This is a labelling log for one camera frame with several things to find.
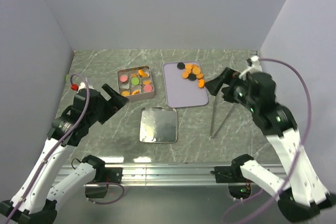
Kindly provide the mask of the green round cookie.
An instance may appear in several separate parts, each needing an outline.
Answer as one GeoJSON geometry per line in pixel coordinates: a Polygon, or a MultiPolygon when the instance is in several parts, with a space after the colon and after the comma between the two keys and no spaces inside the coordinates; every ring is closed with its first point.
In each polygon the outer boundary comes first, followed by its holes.
{"type": "Polygon", "coordinates": [[[140,84],[140,79],[139,79],[138,77],[133,77],[133,78],[131,78],[131,84],[132,84],[133,86],[137,86],[137,85],[139,85],[139,84],[140,84]]]}

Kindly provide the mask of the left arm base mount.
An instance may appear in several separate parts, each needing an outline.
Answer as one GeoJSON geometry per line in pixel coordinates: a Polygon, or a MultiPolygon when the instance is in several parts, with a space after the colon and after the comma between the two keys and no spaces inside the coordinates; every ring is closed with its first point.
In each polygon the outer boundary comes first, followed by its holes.
{"type": "Polygon", "coordinates": [[[105,168],[104,172],[85,185],[85,196],[89,199],[103,199],[107,196],[111,183],[121,184],[122,170],[121,167],[105,168]]]}

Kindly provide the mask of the pink round cookie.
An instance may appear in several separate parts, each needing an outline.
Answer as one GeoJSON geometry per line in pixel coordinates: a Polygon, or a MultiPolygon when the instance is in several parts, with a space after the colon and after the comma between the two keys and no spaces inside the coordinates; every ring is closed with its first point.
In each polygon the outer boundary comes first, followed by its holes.
{"type": "Polygon", "coordinates": [[[143,87],[143,91],[144,91],[144,92],[152,92],[152,91],[153,91],[153,87],[152,87],[152,85],[151,85],[151,84],[146,84],[146,85],[144,85],[144,87],[143,87]]]}
{"type": "Polygon", "coordinates": [[[120,80],[120,82],[125,83],[128,80],[128,76],[127,75],[121,75],[119,80],[120,80]]]}

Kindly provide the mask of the metal tongs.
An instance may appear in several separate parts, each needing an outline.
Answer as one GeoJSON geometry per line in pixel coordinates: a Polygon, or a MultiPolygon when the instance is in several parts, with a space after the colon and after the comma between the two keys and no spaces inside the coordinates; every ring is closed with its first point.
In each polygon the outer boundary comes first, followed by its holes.
{"type": "Polygon", "coordinates": [[[228,118],[231,116],[235,105],[233,104],[230,109],[227,111],[227,113],[225,114],[225,116],[223,117],[223,120],[221,121],[220,125],[218,126],[218,128],[214,131],[214,126],[215,126],[215,115],[216,115],[216,109],[217,109],[217,97],[214,97],[213,100],[213,106],[212,106],[212,117],[211,117],[211,124],[210,124],[210,130],[209,130],[209,138],[213,139],[221,130],[221,128],[224,126],[224,124],[226,123],[226,121],[228,120],[228,118]]]}

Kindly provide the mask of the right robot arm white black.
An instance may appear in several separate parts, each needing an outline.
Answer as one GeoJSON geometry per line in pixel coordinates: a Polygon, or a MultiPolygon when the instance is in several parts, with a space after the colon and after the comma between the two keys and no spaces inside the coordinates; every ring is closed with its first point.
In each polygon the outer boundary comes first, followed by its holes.
{"type": "Polygon", "coordinates": [[[280,212],[292,223],[309,220],[321,210],[335,206],[335,194],[329,192],[315,173],[291,111],[276,102],[276,83],[265,72],[240,73],[231,68],[205,83],[213,96],[223,93],[229,103],[238,103],[251,112],[253,122],[274,148],[289,181],[278,177],[248,154],[232,160],[230,170],[216,167],[213,174],[233,182],[254,182],[274,196],[280,212]]]}

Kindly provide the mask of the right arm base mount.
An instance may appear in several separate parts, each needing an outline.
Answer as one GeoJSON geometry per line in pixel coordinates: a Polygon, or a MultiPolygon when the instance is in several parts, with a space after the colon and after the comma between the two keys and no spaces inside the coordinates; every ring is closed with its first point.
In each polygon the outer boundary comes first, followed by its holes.
{"type": "Polygon", "coordinates": [[[245,200],[252,196],[251,181],[232,173],[230,166],[215,166],[212,171],[217,184],[226,184],[233,200],[245,200]]]}

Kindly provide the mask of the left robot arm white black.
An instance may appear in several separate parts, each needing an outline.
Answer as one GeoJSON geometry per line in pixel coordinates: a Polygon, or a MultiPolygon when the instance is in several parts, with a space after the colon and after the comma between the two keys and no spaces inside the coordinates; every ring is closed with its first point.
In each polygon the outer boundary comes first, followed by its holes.
{"type": "Polygon", "coordinates": [[[1,215],[17,223],[53,223],[61,206],[88,183],[105,186],[111,181],[105,162],[93,155],[82,159],[79,166],[57,185],[54,181],[63,164],[96,122],[104,124],[122,109],[129,99],[102,86],[110,96],[106,100],[92,86],[74,84],[73,103],[56,118],[47,134],[44,148],[34,168],[19,191],[1,201],[1,215]]]}

